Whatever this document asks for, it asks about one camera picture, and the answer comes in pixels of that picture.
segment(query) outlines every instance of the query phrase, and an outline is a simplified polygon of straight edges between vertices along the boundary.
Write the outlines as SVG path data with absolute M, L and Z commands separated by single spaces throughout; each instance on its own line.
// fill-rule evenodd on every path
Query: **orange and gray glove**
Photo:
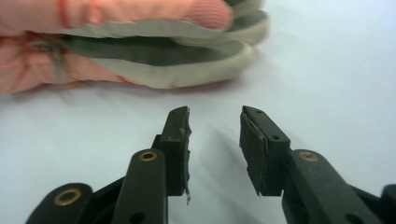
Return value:
M 86 80 L 174 89 L 233 78 L 253 60 L 249 44 L 264 37 L 268 17 L 260 0 L 227 3 L 2 0 L 0 92 Z

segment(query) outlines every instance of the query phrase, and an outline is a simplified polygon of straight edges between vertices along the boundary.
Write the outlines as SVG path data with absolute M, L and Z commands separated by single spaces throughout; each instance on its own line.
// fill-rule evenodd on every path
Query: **white surface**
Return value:
M 191 194 L 169 223 L 286 223 L 259 198 L 238 147 L 242 105 L 265 111 L 292 148 L 325 156 L 350 184 L 379 195 L 396 182 L 396 3 L 269 1 L 268 40 L 234 81 L 182 91 L 90 83 L 0 95 L 0 223 L 23 223 L 51 190 L 98 190 L 191 108 Z

